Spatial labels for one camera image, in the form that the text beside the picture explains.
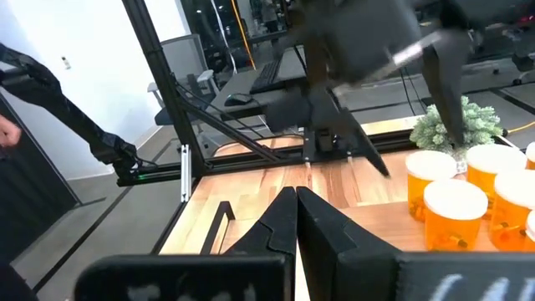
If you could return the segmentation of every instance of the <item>green plant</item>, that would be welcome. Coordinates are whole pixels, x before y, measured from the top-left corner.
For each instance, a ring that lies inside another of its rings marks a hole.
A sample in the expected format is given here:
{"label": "green plant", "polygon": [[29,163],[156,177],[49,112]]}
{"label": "green plant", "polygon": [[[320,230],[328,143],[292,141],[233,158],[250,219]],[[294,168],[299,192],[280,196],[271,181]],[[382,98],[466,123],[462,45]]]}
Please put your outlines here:
{"label": "green plant", "polygon": [[[465,121],[465,147],[463,150],[474,145],[493,143],[494,135],[501,135],[502,128],[498,123],[500,118],[496,116],[494,108],[485,108],[471,103],[466,96],[461,97],[462,114]],[[453,153],[453,141],[446,132],[441,117],[435,105],[427,108],[427,114],[420,118],[410,134],[410,140],[425,150],[443,151]]]}

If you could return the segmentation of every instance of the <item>wooden table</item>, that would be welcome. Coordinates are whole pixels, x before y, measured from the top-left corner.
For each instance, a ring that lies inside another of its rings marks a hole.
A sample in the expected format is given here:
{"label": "wooden table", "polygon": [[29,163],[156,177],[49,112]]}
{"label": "wooden table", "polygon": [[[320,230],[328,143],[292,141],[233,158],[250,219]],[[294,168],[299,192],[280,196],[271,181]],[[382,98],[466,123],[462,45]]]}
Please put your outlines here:
{"label": "wooden table", "polygon": [[[411,129],[418,117],[363,125],[368,135]],[[261,140],[272,148],[301,145],[297,136]],[[223,146],[217,156],[247,152],[241,145]],[[307,186],[360,226],[406,251],[425,251],[423,224],[407,209],[405,158],[413,150],[383,155],[391,179],[385,179],[366,159],[352,158],[311,166],[285,166],[256,171],[206,176],[201,179],[181,218],[160,254],[195,254],[201,251],[221,201],[229,201],[235,220],[223,221],[212,253],[224,253],[245,234],[285,186]],[[496,250],[481,228],[477,249]],[[296,300],[307,300],[299,254],[296,270]]]}

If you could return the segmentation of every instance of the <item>floor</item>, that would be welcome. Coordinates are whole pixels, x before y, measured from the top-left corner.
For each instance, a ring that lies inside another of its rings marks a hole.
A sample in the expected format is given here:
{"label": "floor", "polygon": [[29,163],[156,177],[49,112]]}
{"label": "floor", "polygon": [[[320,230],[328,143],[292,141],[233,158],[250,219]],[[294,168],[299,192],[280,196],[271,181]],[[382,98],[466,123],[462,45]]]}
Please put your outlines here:
{"label": "floor", "polygon": [[[499,89],[510,85],[517,72],[506,60],[498,65],[501,70],[498,75],[492,74],[491,65],[483,64],[467,69],[463,78],[463,90],[468,92],[495,88],[490,92],[468,96],[480,105],[494,106],[502,118],[502,125],[507,129],[534,121],[533,113],[520,109],[503,96],[510,95],[520,102],[533,105],[535,84]],[[418,99],[429,95],[420,76],[415,75],[411,79],[412,84],[405,79],[407,92],[410,104],[418,115],[423,113]],[[336,92],[361,123],[413,115],[399,79],[388,79],[357,90],[341,87]],[[248,125],[262,125],[258,117],[243,121]],[[535,140],[535,128],[510,135],[508,139],[521,148],[526,147],[531,140]],[[173,129],[163,128],[141,148],[139,155],[158,163],[178,161],[178,145]],[[119,188],[115,185],[115,176],[103,176],[71,181],[70,185],[87,205],[66,214],[13,263],[31,286],[40,288],[38,296],[42,301],[68,298],[80,272],[99,258],[113,254],[150,252],[176,209],[180,194],[180,181]],[[346,192],[332,190],[325,193],[329,196]],[[254,218],[256,213],[253,213],[240,214],[251,214]]]}

